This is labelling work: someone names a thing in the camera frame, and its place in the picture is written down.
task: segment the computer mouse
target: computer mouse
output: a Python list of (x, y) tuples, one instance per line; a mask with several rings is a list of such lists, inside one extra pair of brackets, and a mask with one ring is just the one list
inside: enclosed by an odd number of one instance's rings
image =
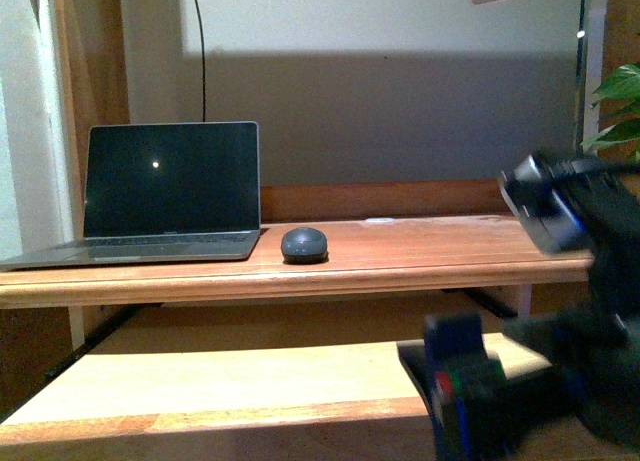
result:
[(285, 233), (280, 244), (288, 264), (323, 263), (329, 259), (327, 237), (314, 228), (300, 227)]

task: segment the wooden desk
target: wooden desk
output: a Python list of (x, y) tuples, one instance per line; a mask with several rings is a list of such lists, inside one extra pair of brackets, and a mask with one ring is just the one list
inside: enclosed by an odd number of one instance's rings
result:
[[(195, 309), (142, 310), (0, 426), (0, 459), (434, 459), (394, 342), (246, 349), (271, 345), (279, 320), (238, 316), (229, 339), (207, 322), (222, 308)], [(546, 365), (500, 334), (485, 343), (508, 375)], [(569, 419), (533, 433), (514, 459), (621, 453)]]
[(588, 253), (540, 254), (510, 216), (306, 223), (329, 261), (283, 264), (273, 224), (250, 259), (0, 273), (0, 308), (169, 303), (582, 281)]

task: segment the laptop keyboard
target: laptop keyboard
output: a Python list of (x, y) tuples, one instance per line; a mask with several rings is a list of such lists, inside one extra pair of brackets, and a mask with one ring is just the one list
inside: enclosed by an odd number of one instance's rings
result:
[(217, 234), (185, 234), (174, 236), (143, 236), (126, 238), (87, 239), (89, 246), (141, 246), (150, 244), (179, 244), (179, 243), (240, 243), (247, 239), (246, 233), (217, 233)]

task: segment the gray wall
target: gray wall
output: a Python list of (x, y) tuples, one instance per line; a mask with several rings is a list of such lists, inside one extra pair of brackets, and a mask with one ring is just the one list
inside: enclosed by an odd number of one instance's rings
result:
[(0, 0), (0, 259), (62, 240), (29, 0)]
[[(580, 0), (200, 0), (208, 120), (265, 185), (494, 177), (569, 149)], [(123, 0), (134, 122), (198, 121), (193, 0)]]

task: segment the laptop lid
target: laptop lid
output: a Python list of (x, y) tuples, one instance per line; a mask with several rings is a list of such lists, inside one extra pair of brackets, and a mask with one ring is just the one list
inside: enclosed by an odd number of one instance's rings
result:
[(258, 229), (255, 122), (91, 129), (85, 238)]

